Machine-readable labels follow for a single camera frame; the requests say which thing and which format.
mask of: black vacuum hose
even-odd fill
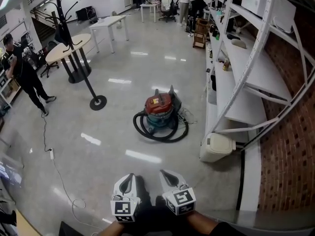
[[[144,137],[146,137],[148,139],[155,140],[155,141],[162,142],[162,143],[175,143],[175,142],[178,142],[181,139],[183,139],[188,134],[189,126],[188,126],[186,119],[184,118],[183,121],[185,124],[185,131],[183,132],[183,134],[180,137],[175,138],[173,140],[170,140],[170,138],[176,133],[176,131],[178,129],[178,116],[172,115],[172,118],[175,121],[175,127],[169,135],[164,136],[164,137],[156,137],[154,135],[151,135],[143,124],[144,116],[146,116],[146,113],[144,111],[137,113],[133,117],[133,125],[141,135],[143,135]],[[142,129],[144,130],[144,132],[138,127],[138,124],[137,124],[137,118],[138,117],[140,117],[140,125],[141,125]]]

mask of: vacuum cleaner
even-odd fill
[[[183,117],[185,131],[180,137],[172,140],[170,139],[174,136],[178,129],[178,116],[181,106],[182,102],[175,93],[173,86],[171,86],[168,93],[159,93],[158,89],[156,89],[154,96],[147,99],[144,110],[133,117],[133,125],[141,135],[148,139],[163,143],[178,142],[188,134],[189,130],[188,123],[185,117]],[[138,117],[140,117],[142,130],[137,124]],[[144,117],[147,119],[149,129],[147,129],[143,123]],[[154,136],[156,131],[165,128],[172,129],[172,132],[164,137]]]

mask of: round table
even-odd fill
[[[89,66],[89,63],[87,61],[87,58],[85,57],[84,51],[83,51],[83,46],[89,42],[89,40],[91,39],[91,34],[88,33],[84,33],[84,34],[79,34],[76,35],[74,37],[72,37],[72,42],[73,42],[73,48],[74,50],[79,50],[84,65],[82,66],[84,69],[84,72],[86,74],[86,76],[89,76],[89,74],[91,73],[91,68]],[[57,62],[59,60],[61,60],[61,62],[63,63],[63,66],[65,68],[65,70],[67,71],[67,74],[69,75],[69,79],[68,81],[70,83],[78,83],[84,80],[83,76],[80,74],[80,72],[78,71],[73,58],[71,56],[71,49],[69,47],[66,47],[64,44],[60,43],[59,45],[57,45],[56,47],[54,47],[46,56],[46,62],[47,64],[52,64],[54,62]],[[70,71],[68,64],[65,61],[65,57],[69,58],[70,63],[73,67],[73,72]]]

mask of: black coat rack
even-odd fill
[[[78,57],[78,55],[77,55],[77,53],[76,53],[76,51],[75,51],[75,49],[74,49],[74,47],[73,46],[75,46],[75,45],[78,45],[78,44],[80,44],[82,41],[80,41],[79,43],[77,43],[77,44],[74,44],[73,43],[73,41],[72,41],[72,38],[71,38],[71,35],[70,35],[70,32],[69,32],[69,29],[68,29],[68,25],[67,25],[67,21],[71,18],[71,16],[68,18],[68,19],[66,19],[66,16],[67,16],[67,14],[68,14],[68,12],[78,3],[78,2],[76,2],[67,12],[66,12],[66,14],[64,15],[63,14],[63,9],[62,9],[62,5],[61,5],[61,1],[62,0],[56,0],[57,1],[57,4],[55,4],[55,3],[53,3],[53,2],[48,2],[48,3],[52,3],[53,5],[55,5],[56,6],[56,8],[57,8],[57,12],[58,12],[58,18],[56,17],[49,17],[49,18],[51,18],[51,19],[58,19],[59,20],[59,31],[60,31],[60,34],[61,34],[61,37],[62,37],[62,39],[63,39],[63,43],[66,45],[66,46],[69,46],[69,48],[68,48],[68,50],[66,50],[66,51],[64,51],[64,52],[67,52],[67,51],[69,51],[70,49],[71,49],[71,53],[72,53],[72,55],[73,55],[73,57],[74,57],[74,60],[75,60],[75,62],[77,63],[77,66],[78,66],[78,68],[79,68],[79,72],[81,73],[81,76],[83,77],[83,79],[84,79],[84,81],[85,81],[85,83],[87,84],[87,86],[88,86],[88,88],[89,88],[89,90],[90,90],[90,92],[91,92],[91,94],[92,94],[92,96],[93,96],[93,99],[90,101],[90,108],[92,109],[92,110],[100,110],[100,109],[102,109],[103,107],[105,107],[105,105],[106,105],[106,103],[107,103],[107,99],[106,99],[106,97],[105,96],[103,96],[103,95],[96,95],[95,94],[95,92],[94,92],[94,90],[93,90],[93,88],[92,88],[92,86],[91,86],[91,84],[90,84],[90,82],[89,82],[89,80],[88,80],[88,77],[87,77],[87,75],[86,75],[86,73],[84,72],[84,69],[83,69],[83,67],[82,67],[82,65],[81,65],[81,62],[80,62],[80,59],[79,59],[79,57]]]

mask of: glossy floor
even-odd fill
[[[235,209],[240,156],[233,154],[212,165],[198,158],[205,130],[205,51],[193,48],[192,38],[174,22],[154,24],[146,11],[142,23],[139,12],[128,14],[130,41],[125,40],[124,28],[114,27],[114,54],[105,29],[97,31],[99,53],[92,41],[84,47],[92,68],[89,80],[96,94],[108,100],[104,109],[89,108],[92,96],[86,84],[70,84],[63,67],[53,68],[43,79],[48,94],[57,96],[47,105],[46,144],[54,149],[70,198],[86,202],[85,209],[75,208],[77,217],[105,228],[108,223],[102,219],[114,219],[110,210],[114,183],[128,173],[145,178],[154,202],[162,192],[160,169],[183,175],[194,188],[200,212]],[[198,123],[190,125],[188,136],[178,143],[149,141],[136,132],[132,118],[156,88],[163,91],[171,85]],[[11,174],[17,180],[6,183],[17,208],[43,235],[58,235],[61,221],[83,235],[98,231],[79,224],[71,214],[58,172],[44,152],[39,110],[24,92],[13,106],[15,113],[7,114],[1,136],[12,143],[7,153],[25,165]]]

